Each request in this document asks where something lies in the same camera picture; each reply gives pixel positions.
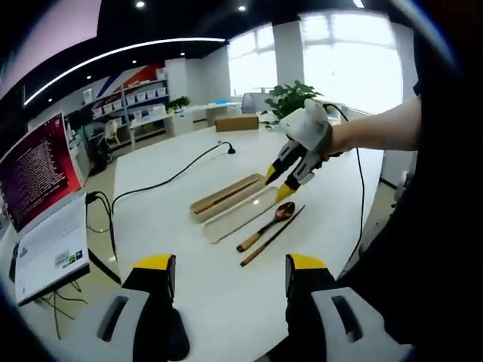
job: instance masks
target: red screen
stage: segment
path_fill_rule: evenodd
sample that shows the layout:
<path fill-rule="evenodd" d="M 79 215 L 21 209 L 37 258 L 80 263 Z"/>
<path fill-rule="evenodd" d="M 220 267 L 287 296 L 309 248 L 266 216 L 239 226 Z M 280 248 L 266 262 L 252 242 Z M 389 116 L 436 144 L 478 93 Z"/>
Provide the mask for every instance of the red screen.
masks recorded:
<path fill-rule="evenodd" d="M 6 154 L 0 163 L 0 182 L 17 231 L 80 189 L 62 115 L 27 134 Z"/>

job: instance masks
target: office desk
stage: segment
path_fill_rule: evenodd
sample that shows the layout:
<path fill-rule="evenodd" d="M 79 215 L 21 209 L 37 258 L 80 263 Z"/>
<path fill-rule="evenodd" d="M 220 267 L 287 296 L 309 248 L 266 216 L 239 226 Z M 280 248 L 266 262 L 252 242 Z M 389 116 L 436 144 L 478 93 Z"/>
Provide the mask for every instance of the office desk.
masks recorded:
<path fill-rule="evenodd" d="M 206 119 L 208 126 L 214 126 L 215 118 L 218 115 L 225 115 L 228 113 L 230 106 L 238 106 L 240 103 L 209 103 L 203 106 L 190 106 L 179 113 L 171 113 L 168 115 L 147 115 L 139 120 L 134 120 L 129 125 L 131 134 L 131 148 L 134 151 L 136 145 L 136 138 L 134 132 L 136 128 L 151 124 L 157 121 L 165 121 L 166 133 L 171 137 L 179 136 L 184 133 L 193 132 L 195 130 L 190 115 L 194 112 L 206 112 Z"/>
<path fill-rule="evenodd" d="M 287 137 L 262 128 L 215 133 L 213 128 L 175 137 L 118 159 L 114 197 L 160 183 L 219 140 L 221 146 L 172 183 L 118 201 L 115 244 L 123 280 L 138 260 L 160 253 L 177 256 L 174 306 L 180 311 L 191 352 L 185 360 L 253 361 L 287 335 L 285 254 L 302 253 L 326 262 L 334 276 L 343 270 L 359 235 L 361 180 L 355 151 L 333 158 L 288 200 L 305 210 L 253 262 L 236 246 L 270 220 L 270 209 L 253 222 L 211 244 L 203 224 L 189 215 L 194 201 L 252 173 L 265 173 Z M 361 149 L 365 178 L 364 222 L 377 189 L 382 151 Z M 279 186 L 284 180 L 277 180 Z"/>

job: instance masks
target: wooden spoon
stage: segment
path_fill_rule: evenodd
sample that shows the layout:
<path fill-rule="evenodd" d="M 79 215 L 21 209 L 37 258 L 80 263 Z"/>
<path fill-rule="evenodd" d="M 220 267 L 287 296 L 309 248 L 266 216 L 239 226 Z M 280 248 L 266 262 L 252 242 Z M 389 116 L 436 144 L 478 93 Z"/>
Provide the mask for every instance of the wooden spoon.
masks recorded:
<path fill-rule="evenodd" d="M 274 226 L 276 223 L 284 221 L 286 219 L 290 219 L 292 215 L 294 215 L 295 211 L 295 204 L 293 202 L 286 202 L 285 204 L 282 204 L 278 207 L 278 209 L 275 212 L 275 216 L 273 217 L 273 220 L 266 224 L 264 227 L 262 227 L 258 232 L 250 236 L 247 240 L 245 240 L 243 243 L 238 245 L 236 247 L 236 250 L 238 250 L 240 253 L 243 253 L 246 251 L 249 247 L 251 247 L 255 242 L 257 242 L 258 239 L 260 239 L 260 236 L 265 234 L 265 232 L 270 229 L 272 226 Z"/>

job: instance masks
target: green plant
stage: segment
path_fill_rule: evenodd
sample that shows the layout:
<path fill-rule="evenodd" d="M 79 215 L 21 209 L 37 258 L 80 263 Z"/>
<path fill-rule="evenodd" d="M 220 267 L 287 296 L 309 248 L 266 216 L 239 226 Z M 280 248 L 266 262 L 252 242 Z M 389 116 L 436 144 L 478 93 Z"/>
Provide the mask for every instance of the green plant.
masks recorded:
<path fill-rule="evenodd" d="M 167 108 L 179 109 L 179 108 L 189 106 L 189 103 L 190 103 L 189 98 L 187 96 L 182 96 L 180 98 L 176 98 L 175 100 L 168 102 Z"/>
<path fill-rule="evenodd" d="M 294 86 L 284 84 L 277 85 L 270 91 L 273 96 L 265 101 L 273 109 L 273 114 L 277 116 L 275 124 L 279 123 L 285 116 L 290 115 L 293 111 L 303 108 L 305 100 L 311 100 L 317 96 L 321 96 L 319 92 L 315 91 L 314 87 L 294 82 Z"/>

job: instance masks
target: window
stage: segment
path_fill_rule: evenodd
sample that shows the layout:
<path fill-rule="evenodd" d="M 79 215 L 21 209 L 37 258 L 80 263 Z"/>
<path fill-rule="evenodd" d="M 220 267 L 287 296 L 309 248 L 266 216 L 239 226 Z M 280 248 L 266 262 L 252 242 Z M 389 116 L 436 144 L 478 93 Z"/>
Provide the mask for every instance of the window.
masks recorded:
<path fill-rule="evenodd" d="M 272 26 L 262 26 L 231 40 L 228 66 L 234 97 L 275 87 L 277 66 Z"/>
<path fill-rule="evenodd" d="M 363 12 L 301 17 L 305 82 L 333 101 L 379 113 L 402 101 L 401 61 L 389 21 Z"/>

